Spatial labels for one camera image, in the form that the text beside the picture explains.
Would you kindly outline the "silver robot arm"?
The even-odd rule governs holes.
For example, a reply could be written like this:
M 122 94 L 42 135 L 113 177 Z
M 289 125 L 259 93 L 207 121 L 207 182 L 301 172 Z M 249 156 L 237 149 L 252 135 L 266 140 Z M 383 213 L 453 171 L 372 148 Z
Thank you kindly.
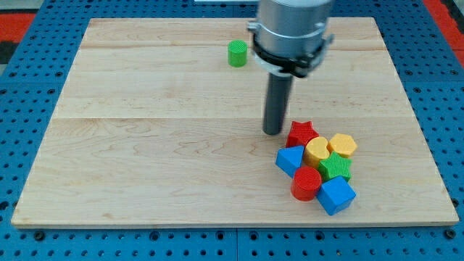
M 249 22 L 256 63 L 279 77 L 305 78 L 325 58 L 333 0 L 261 0 Z

